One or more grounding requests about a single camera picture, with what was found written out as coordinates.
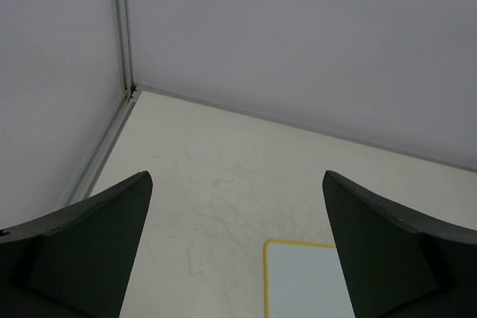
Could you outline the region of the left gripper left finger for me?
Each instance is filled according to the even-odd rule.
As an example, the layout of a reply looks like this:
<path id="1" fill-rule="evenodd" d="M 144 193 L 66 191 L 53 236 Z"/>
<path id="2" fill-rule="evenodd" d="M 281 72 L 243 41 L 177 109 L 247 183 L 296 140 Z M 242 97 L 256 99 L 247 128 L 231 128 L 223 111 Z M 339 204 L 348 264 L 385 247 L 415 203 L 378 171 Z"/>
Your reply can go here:
<path id="1" fill-rule="evenodd" d="M 118 317 L 153 191 L 142 171 L 1 230 L 2 317 Z"/>

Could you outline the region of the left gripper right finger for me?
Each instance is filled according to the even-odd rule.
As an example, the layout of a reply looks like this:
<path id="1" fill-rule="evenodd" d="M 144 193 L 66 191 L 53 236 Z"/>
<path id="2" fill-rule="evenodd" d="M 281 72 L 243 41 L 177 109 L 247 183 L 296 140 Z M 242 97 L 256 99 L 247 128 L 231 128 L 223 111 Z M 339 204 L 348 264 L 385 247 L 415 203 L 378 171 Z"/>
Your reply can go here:
<path id="1" fill-rule="evenodd" d="M 356 317 L 476 316 L 476 231 L 334 171 L 322 187 Z"/>

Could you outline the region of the yellow framed small whiteboard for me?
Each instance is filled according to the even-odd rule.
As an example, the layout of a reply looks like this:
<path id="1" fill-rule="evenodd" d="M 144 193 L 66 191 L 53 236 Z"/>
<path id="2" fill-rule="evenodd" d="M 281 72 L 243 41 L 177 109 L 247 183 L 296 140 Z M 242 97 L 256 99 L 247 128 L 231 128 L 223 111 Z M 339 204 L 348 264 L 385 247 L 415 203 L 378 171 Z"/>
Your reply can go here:
<path id="1" fill-rule="evenodd" d="M 265 317 L 354 317 L 333 245 L 269 240 L 263 248 Z"/>

